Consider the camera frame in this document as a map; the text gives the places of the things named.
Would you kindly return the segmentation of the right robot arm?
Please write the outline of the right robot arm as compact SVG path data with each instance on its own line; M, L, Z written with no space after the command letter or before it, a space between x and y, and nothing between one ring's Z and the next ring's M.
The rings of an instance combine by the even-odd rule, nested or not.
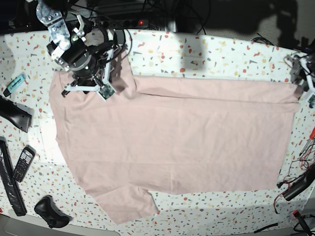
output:
M36 7L38 20L47 27L51 42L47 45L52 60L66 72L72 72L73 81L67 84L62 96L71 91L95 92L103 100L116 91L111 85L111 62L123 47L117 34L106 30L101 23L90 22L66 0L39 0ZM103 35L99 45L87 45L86 35L97 28Z

